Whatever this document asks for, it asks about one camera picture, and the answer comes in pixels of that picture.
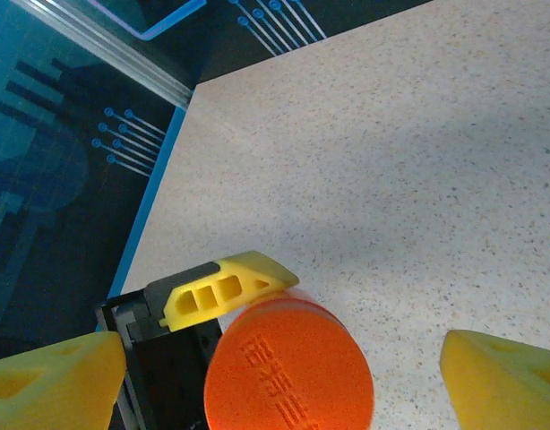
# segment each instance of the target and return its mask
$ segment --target orange cylindrical block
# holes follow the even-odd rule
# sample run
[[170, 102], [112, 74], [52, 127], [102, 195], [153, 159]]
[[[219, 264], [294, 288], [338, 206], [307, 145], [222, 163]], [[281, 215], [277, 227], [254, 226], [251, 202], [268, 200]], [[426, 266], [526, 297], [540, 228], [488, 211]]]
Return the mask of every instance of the orange cylindrical block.
[[373, 410], [360, 348], [297, 290], [262, 297], [239, 315], [205, 381], [210, 430], [368, 430]]

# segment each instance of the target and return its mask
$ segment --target yellow 3d-printed part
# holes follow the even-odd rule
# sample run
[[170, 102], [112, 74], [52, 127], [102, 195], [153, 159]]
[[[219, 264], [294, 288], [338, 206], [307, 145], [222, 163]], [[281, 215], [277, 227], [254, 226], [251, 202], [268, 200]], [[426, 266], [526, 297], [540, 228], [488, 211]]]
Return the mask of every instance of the yellow 3d-printed part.
[[117, 333], [0, 360], [0, 430], [106, 430], [125, 373]]
[[219, 271], [174, 288], [159, 323], [176, 331], [209, 321], [299, 279], [271, 258], [251, 251], [217, 260]]
[[550, 430], [550, 351], [449, 331], [441, 370], [462, 430]]

